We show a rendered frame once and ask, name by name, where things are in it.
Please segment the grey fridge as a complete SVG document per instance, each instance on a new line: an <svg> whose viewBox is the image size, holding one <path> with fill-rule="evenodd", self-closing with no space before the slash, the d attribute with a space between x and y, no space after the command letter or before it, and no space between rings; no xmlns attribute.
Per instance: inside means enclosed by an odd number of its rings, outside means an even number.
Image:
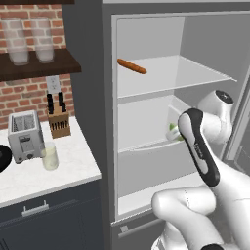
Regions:
<svg viewBox="0 0 250 250"><path fill-rule="evenodd" d="M202 185L169 124L208 94L233 99L232 131L215 155L250 176L250 0L74 0L62 10L77 122L102 177L104 250L151 250L165 229L155 193ZM140 74L117 63L146 69Z"/></svg>

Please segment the glass of lemonade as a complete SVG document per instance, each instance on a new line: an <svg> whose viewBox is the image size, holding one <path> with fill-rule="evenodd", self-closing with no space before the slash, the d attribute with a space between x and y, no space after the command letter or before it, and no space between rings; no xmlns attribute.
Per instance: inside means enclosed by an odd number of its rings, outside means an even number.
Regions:
<svg viewBox="0 0 250 250"><path fill-rule="evenodd" d="M45 142L40 149L44 168L48 171L56 170L59 166L56 145L53 142Z"/></svg>

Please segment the frosted tall glass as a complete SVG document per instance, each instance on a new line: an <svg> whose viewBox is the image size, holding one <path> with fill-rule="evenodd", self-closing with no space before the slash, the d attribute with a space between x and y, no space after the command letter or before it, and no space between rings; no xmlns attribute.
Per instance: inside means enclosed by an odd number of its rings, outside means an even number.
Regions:
<svg viewBox="0 0 250 250"><path fill-rule="evenodd" d="M41 63L51 63L54 60L54 46L49 19L34 18L30 20L30 24L38 60Z"/></svg>
<svg viewBox="0 0 250 250"><path fill-rule="evenodd" d="M29 55L26 40L19 18L8 18L1 20L7 43L7 51L14 65L25 65L28 63Z"/></svg>

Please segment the black bowl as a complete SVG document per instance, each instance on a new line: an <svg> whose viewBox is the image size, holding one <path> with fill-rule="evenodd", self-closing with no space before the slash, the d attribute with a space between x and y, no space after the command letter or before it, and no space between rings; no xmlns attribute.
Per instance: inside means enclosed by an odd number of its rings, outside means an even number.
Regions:
<svg viewBox="0 0 250 250"><path fill-rule="evenodd" d="M12 161L11 150L4 145L0 145L0 173L3 172Z"/></svg>

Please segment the white plate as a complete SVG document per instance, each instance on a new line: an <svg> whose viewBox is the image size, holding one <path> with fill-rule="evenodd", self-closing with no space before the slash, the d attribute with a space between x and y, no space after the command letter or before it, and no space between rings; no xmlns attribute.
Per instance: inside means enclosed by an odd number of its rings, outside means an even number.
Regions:
<svg viewBox="0 0 250 250"><path fill-rule="evenodd" d="M172 131L168 131L166 137L169 141L182 141L183 137L181 136L178 126Z"/></svg>

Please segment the orange sausage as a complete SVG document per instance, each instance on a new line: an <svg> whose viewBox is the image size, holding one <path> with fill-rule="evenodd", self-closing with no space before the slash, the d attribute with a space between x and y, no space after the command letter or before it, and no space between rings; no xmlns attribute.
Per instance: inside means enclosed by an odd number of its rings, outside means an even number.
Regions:
<svg viewBox="0 0 250 250"><path fill-rule="evenodd" d="M122 59L117 59L117 63L125 68L138 72L140 74L147 74L146 69L137 64L134 64L134 63L122 60Z"/></svg>

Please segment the wooden knife block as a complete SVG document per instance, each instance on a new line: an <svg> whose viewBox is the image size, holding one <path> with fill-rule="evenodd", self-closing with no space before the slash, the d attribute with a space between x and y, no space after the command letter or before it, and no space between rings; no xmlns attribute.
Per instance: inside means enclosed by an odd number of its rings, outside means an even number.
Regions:
<svg viewBox="0 0 250 250"><path fill-rule="evenodd" d="M52 137L54 139L70 136L69 114L63 100L63 93L58 92L58 100L53 101L51 94L47 95L47 114Z"/></svg>

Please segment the silver toaster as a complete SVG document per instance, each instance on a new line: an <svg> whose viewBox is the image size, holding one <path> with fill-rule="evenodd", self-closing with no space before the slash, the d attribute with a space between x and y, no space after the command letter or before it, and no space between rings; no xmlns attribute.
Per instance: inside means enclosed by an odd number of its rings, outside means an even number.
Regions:
<svg viewBox="0 0 250 250"><path fill-rule="evenodd" d="M17 164L41 156L44 138L36 110L9 115L8 141Z"/></svg>

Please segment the dark wooden shelf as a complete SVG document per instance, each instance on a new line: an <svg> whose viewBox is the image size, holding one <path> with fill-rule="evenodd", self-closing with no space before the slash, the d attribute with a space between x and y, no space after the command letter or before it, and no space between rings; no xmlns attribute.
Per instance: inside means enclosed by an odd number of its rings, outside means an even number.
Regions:
<svg viewBox="0 0 250 250"><path fill-rule="evenodd" d="M41 63L35 52L30 51L29 62L26 65L14 65L7 53L0 54L0 82L81 71L81 65L68 49L56 49L54 53L52 62Z"/></svg>

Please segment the dark drawer front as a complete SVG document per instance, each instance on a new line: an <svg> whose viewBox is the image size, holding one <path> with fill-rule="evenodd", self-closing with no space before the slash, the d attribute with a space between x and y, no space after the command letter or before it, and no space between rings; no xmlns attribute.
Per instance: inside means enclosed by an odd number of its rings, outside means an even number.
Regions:
<svg viewBox="0 0 250 250"><path fill-rule="evenodd" d="M29 210L42 206L44 203L47 203L51 208L56 208L72 202L85 202L99 197L99 181L93 181L28 199L0 208L0 227L20 220L22 218L21 213L23 212L23 208Z"/></svg>

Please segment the dark cupboard door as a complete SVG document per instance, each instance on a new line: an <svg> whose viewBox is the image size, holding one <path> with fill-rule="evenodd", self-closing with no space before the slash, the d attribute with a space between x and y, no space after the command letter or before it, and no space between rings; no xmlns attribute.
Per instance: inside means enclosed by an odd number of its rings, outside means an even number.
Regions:
<svg viewBox="0 0 250 250"><path fill-rule="evenodd" d="M98 221L71 206L2 226L0 250L104 250L104 244Z"/></svg>

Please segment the white wall socket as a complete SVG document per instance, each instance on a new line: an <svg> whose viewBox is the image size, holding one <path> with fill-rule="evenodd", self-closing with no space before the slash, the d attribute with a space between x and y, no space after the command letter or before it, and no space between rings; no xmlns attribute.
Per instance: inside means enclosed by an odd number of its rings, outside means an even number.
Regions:
<svg viewBox="0 0 250 250"><path fill-rule="evenodd" d="M61 90L60 79L57 75L47 76L46 82L49 94L55 94Z"/></svg>

